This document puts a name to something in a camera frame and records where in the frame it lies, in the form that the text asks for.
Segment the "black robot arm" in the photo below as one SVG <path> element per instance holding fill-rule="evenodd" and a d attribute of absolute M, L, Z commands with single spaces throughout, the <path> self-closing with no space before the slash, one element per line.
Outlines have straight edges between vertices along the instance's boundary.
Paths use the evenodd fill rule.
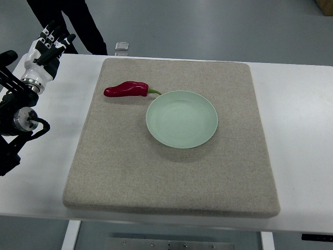
<path fill-rule="evenodd" d="M 17 58 L 13 50 L 1 53 L 1 85 L 7 89 L 1 100 L 1 176 L 20 164 L 19 151 L 26 142 L 50 130 L 49 123 L 32 108 L 38 94 L 7 69 Z"/>

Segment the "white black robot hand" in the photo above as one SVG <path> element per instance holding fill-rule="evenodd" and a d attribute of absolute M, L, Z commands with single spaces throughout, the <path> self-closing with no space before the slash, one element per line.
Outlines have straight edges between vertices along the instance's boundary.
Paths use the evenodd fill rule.
<path fill-rule="evenodd" d="M 61 27 L 51 21 L 31 44 L 21 81 L 38 95 L 42 94 L 47 83 L 55 79 L 60 58 L 75 38 L 75 34 L 63 33 Z"/>

